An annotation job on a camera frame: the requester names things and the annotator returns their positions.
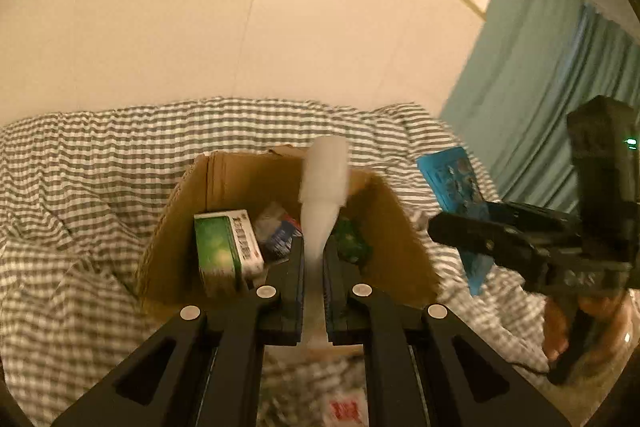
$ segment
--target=curtain fold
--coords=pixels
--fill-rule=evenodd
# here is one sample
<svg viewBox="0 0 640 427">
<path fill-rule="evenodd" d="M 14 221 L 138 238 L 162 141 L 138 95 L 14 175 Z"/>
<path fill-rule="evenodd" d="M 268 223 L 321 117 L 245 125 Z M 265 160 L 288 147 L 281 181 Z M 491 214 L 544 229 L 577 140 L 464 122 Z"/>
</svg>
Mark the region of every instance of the curtain fold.
<svg viewBox="0 0 640 427">
<path fill-rule="evenodd" d="M 441 118 L 506 200 L 575 208 L 566 115 L 597 94 L 639 105 L 640 48 L 586 0 L 491 0 Z"/>
</svg>

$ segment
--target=white bottle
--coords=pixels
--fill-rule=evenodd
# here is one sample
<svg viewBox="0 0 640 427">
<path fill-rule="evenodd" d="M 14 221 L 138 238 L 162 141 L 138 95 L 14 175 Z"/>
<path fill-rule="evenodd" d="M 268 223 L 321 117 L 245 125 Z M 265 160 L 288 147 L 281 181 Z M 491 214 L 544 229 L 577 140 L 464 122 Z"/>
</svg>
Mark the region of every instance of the white bottle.
<svg viewBox="0 0 640 427">
<path fill-rule="evenodd" d="M 300 224 L 305 241 L 305 292 L 302 346 L 323 349 L 326 336 L 322 293 L 322 254 L 347 200 L 349 142 L 342 136 L 320 136 L 306 153 L 300 184 Z"/>
</svg>

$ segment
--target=striped fabric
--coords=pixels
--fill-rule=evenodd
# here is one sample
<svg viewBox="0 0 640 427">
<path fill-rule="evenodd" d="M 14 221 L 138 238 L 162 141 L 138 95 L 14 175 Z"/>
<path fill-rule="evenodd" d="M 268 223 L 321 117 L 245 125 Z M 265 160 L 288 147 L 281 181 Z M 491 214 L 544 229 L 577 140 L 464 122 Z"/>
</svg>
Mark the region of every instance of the striped fabric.
<svg viewBox="0 0 640 427">
<path fill-rule="evenodd" d="M 456 250 L 428 237 L 438 204 L 415 161 L 459 142 L 417 105 L 364 112 L 214 98 L 50 114 L 0 133 L 0 353 L 11 393 L 37 426 L 50 425 L 157 326 L 134 295 L 138 260 L 196 155 L 303 147 L 322 134 L 346 136 L 351 164 L 378 172 L 398 195 L 441 277 L 440 301 L 506 359 L 546 368 L 542 298 L 526 295 L 517 274 L 497 267 L 471 298 Z M 472 163 L 484 197 L 496 200 L 484 168 Z M 263 423 L 274 409 L 287 409 L 286 397 L 279 400 L 261 405 L 270 411 Z M 317 407 L 306 410 L 307 419 L 283 412 L 279 421 L 317 425 Z"/>
</svg>

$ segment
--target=human hand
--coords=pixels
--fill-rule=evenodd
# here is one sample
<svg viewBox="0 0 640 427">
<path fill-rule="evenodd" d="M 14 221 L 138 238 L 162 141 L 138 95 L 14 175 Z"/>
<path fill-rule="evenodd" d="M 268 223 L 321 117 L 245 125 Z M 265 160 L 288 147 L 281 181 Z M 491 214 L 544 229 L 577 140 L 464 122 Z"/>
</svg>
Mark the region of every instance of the human hand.
<svg viewBox="0 0 640 427">
<path fill-rule="evenodd" d="M 616 297 L 580 297 L 578 306 L 597 320 L 608 322 L 598 343 L 588 353 L 588 362 L 595 365 L 612 359 L 633 336 L 631 295 L 624 292 Z M 546 299 L 543 330 L 542 349 L 549 362 L 554 362 L 569 347 L 569 331 L 566 316 L 553 298 Z"/>
</svg>

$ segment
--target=blue plastic package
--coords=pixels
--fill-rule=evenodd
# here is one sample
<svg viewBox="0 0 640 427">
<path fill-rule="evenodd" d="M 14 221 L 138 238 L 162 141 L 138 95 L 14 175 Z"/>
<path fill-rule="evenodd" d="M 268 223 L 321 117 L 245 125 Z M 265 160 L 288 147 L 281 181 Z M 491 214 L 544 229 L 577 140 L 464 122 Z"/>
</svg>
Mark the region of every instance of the blue plastic package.
<svg viewBox="0 0 640 427">
<path fill-rule="evenodd" d="M 474 219 L 489 220 L 489 208 L 478 188 L 476 174 L 462 147 L 421 156 L 418 169 L 433 190 L 440 207 Z M 482 253 L 460 251 L 471 295 L 478 295 L 494 259 Z"/>
</svg>

